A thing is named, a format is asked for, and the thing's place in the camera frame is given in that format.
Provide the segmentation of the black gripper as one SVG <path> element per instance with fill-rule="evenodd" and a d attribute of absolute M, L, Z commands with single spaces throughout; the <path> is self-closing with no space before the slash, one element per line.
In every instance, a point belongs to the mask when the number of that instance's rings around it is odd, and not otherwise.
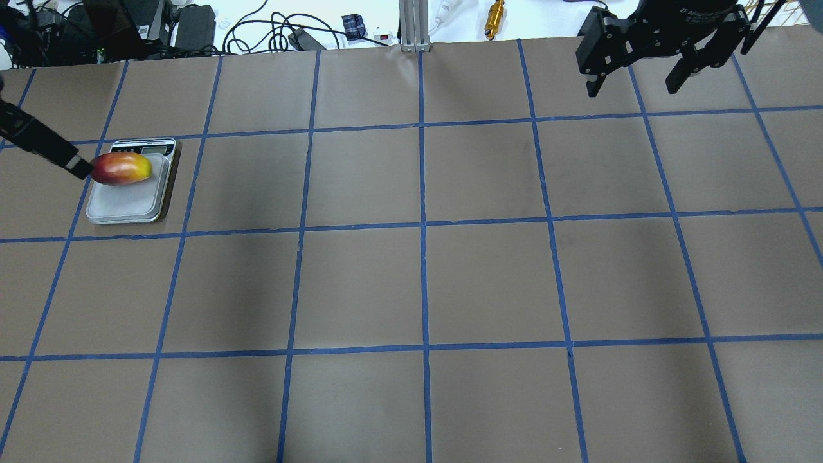
<path fill-rule="evenodd" d="M 610 71 L 640 59 L 681 56 L 666 77 L 675 95 L 693 75 L 728 62 L 752 31 L 736 1 L 641 1 L 621 19 L 594 6 L 580 26 L 575 56 L 586 72 L 586 91 L 596 98 Z"/>

